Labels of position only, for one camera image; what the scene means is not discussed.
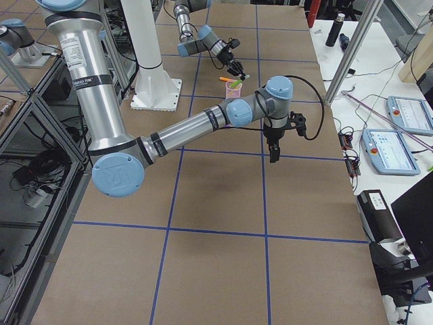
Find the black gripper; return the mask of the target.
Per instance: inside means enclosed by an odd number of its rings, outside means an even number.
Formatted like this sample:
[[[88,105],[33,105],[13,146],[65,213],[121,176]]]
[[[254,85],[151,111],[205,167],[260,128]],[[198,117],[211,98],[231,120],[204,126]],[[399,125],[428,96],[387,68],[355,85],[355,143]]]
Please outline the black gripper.
[[[244,79],[246,78],[244,67],[241,62],[237,61],[234,58],[234,54],[231,51],[239,45],[240,41],[238,39],[229,39],[227,43],[223,42],[223,48],[218,54],[218,60],[223,65],[226,65],[227,72],[229,74],[235,77],[239,77],[240,79]]]
[[[267,139],[270,163],[276,163],[279,160],[279,140],[286,131],[293,129],[300,137],[306,137],[306,119],[301,113],[291,111],[282,118],[265,118],[263,134]]]

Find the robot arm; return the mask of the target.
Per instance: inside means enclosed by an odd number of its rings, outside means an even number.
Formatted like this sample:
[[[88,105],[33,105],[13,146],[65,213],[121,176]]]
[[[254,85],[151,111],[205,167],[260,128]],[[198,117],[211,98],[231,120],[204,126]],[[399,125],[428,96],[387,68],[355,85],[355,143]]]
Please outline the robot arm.
[[[191,23],[190,14],[207,9],[212,1],[175,1],[173,5],[173,17],[177,22],[179,31],[178,53],[181,57],[188,57],[202,52],[208,52],[214,56],[222,67],[227,68],[227,72],[242,81],[247,74],[239,60],[236,60],[232,52],[240,45],[238,39],[230,38],[224,41],[207,24],[199,30]]]
[[[136,192],[145,168],[169,152],[227,125],[241,128],[265,120],[270,161],[279,160],[279,139],[296,129],[307,138],[305,118],[290,112],[293,84],[289,77],[271,77],[254,94],[229,98],[148,137],[130,135],[108,70],[99,34],[103,28],[102,1],[36,1],[45,24],[61,45],[72,85],[91,134],[89,155],[95,187],[111,197]],[[181,79],[164,70],[150,1],[121,1],[139,71],[132,108],[177,109]]]

